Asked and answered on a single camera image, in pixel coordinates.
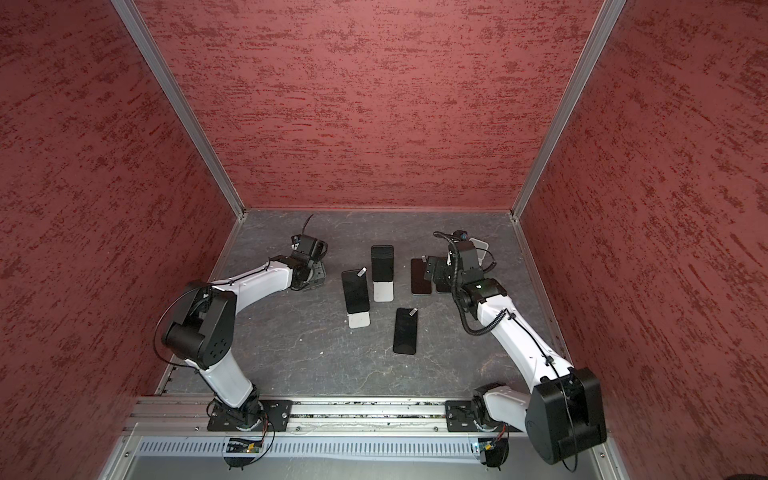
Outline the white phone stand front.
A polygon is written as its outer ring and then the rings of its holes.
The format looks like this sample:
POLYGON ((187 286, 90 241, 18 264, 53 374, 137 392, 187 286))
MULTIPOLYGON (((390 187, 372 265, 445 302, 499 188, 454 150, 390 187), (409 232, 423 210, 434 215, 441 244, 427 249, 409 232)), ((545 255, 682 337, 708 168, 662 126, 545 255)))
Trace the white phone stand front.
POLYGON ((365 328, 368 327, 371 323, 369 312, 349 314, 347 318, 348 326, 350 329, 365 328))

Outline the purple case phone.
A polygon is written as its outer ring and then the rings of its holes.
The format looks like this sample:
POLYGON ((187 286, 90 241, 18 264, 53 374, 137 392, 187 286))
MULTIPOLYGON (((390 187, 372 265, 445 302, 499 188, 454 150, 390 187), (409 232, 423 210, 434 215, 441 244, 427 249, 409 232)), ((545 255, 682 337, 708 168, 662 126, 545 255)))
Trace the purple case phone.
POLYGON ((398 308, 395 315, 393 352, 401 355, 415 355, 418 340, 418 311, 398 308))

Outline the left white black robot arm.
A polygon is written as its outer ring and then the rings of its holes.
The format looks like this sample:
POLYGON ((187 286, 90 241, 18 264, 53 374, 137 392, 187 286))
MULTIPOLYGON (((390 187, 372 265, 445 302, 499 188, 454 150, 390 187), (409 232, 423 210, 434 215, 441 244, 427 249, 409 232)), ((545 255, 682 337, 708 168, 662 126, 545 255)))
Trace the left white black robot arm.
POLYGON ((195 281, 168 309, 161 344, 202 377, 214 394, 212 408, 240 431, 266 425, 257 388, 232 353, 237 314, 278 292, 303 291, 325 280, 326 242, 306 234, 291 238, 289 255, 215 282, 195 281))

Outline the black phone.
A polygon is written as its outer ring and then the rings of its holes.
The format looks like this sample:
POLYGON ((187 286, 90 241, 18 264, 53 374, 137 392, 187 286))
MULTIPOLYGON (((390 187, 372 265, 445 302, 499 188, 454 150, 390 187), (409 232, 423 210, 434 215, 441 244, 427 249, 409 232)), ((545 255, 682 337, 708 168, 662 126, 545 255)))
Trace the black phone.
POLYGON ((394 247, 392 245, 373 245, 371 247, 371 267, 374 283, 392 283, 394 281, 394 247))
POLYGON ((451 292, 453 269, 447 257, 437 257, 434 262, 433 283, 439 293, 451 292))
POLYGON ((370 299, 366 277, 367 269, 345 270, 341 273, 345 307, 348 315, 370 311, 370 299))

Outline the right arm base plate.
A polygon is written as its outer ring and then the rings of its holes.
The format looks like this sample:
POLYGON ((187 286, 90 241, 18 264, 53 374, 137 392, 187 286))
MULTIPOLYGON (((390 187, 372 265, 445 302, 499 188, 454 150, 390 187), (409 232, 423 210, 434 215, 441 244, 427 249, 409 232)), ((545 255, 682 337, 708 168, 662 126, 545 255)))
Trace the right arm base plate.
POLYGON ((506 397, 449 400, 445 403, 447 428, 449 432, 498 434, 505 427, 512 433, 525 433, 527 406, 525 401, 506 397))

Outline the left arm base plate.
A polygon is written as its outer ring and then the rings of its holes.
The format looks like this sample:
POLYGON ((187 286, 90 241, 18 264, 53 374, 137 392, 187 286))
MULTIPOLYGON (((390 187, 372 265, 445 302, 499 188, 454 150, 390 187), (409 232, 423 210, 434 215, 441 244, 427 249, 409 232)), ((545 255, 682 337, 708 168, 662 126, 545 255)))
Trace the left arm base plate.
POLYGON ((271 427, 277 432, 284 432, 287 428, 293 405, 293 401, 285 399, 261 401, 260 411, 256 416, 254 425, 245 427, 230 413, 230 407, 214 399, 206 407, 206 414, 208 415, 206 430, 209 432, 245 434, 263 431, 266 427, 271 427))

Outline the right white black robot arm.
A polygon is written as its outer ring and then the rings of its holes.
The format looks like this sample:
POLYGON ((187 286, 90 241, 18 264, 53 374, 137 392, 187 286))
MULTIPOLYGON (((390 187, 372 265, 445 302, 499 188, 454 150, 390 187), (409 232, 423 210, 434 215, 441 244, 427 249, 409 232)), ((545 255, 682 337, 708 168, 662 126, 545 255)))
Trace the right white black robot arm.
POLYGON ((463 330, 473 336, 492 335, 523 377, 526 391, 501 383, 475 390, 469 417, 475 426, 495 434, 486 443, 493 450, 509 429, 527 435, 548 464, 576 460, 579 454, 606 442, 602 390, 588 368, 575 368, 534 330, 515 306, 490 268, 478 258, 477 246, 463 231, 436 231, 446 242, 444 257, 427 259, 426 279, 446 284, 463 330))

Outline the silver edged phone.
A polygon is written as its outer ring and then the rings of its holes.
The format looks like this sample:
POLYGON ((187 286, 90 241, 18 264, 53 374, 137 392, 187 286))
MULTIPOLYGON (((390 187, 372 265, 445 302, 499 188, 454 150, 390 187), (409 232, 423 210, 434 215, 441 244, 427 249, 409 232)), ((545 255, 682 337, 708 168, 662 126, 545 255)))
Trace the silver edged phone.
POLYGON ((432 282, 425 277, 427 263, 423 258, 413 258, 410 260, 410 285, 413 295, 430 295, 432 293, 432 282))

